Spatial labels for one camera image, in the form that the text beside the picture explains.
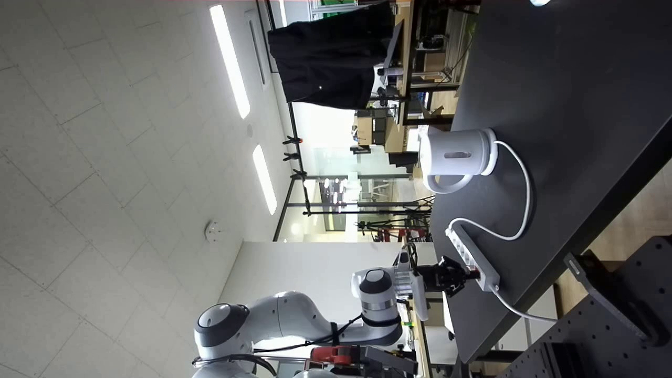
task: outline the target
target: red object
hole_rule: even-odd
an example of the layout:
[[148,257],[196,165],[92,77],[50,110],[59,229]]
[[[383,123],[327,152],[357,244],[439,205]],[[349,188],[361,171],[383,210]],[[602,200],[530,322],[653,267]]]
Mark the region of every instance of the red object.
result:
[[353,354],[355,354],[355,350],[349,344],[318,347],[311,350],[311,361],[325,361],[333,364],[351,364],[351,362],[355,362]]

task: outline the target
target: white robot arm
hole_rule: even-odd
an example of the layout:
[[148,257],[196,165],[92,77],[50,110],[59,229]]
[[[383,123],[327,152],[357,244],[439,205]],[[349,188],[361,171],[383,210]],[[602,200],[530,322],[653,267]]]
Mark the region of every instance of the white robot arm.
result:
[[254,342],[300,335],[307,344],[392,344],[401,335],[397,295],[413,293],[420,319],[427,319],[424,286],[405,252],[392,268],[367,268],[353,274],[353,293],[361,302],[361,322],[336,324],[299,292],[281,292],[250,307],[210,307],[196,324],[200,370],[194,378],[252,375]]

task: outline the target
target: white cable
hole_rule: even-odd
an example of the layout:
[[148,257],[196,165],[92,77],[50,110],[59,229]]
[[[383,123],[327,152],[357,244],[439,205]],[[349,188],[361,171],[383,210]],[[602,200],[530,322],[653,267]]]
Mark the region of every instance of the white cable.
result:
[[551,319],[551,316],[539,316],[539,315],[532,315],[532,312],[521,312],[521,311],[517,311],[512,305],[508,305],[508,302],[502,297],[502,293],[500,293],[498,287],[491,290],[491,293],[493,293],[510,312],[515,312],[515,315],[519,315],[519,316],[526,316],[526,319],[532,319],[532,320],[554,322],[554,319]]
[[490,232],[490,235],[493,235],[493,237],[498,237],[498,239],[515,240],[515,239],[519,239],[519,237],[526,232],[527,222],[530,222],[532,182],[530,182],[530,171],[527,171],[524,160],[519,158],[519,152],[512,150],[512,147],[506,144],[505,141],[495,141],[495,144],[505,147],[505,148],[517,160],[517,163],[519,163],[521,170],[524,170],[524,179],[526,179],[526,205],[524,205],[524,221],[521,221],[519,231],[512,232],[512,235],[502,235],[502,232],[491,231],[491,229],[487,229],[486,225],[481,225],[481,222],[477,222],[477,221],[470,221],[470,218],[453,218],[453,221],[449,221],[448,229],[453,229],[453,225],[459,225],[459,222],[467,222],[467,225],[473,225],[473,227],[477,227],[477,229],[481,229],[481,231],[486,231],[486,232]]

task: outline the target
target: table surface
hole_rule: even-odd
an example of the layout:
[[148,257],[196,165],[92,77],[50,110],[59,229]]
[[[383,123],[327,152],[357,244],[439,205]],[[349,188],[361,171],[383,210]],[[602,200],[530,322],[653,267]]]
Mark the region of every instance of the table surface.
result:
[[[672,152],[672,2],[486,0],[453,130],[493,128],[527,162],[533,207],[527,232],[500,240],[467,231],[502,274],[502,295],[527,308]],[[437,194],[437,254],[455,215],[512,232],[524,176],[502,150],[491,176]],[[491,293],[469,282],[449,300],[462,361],[484,354],[515,322]]]

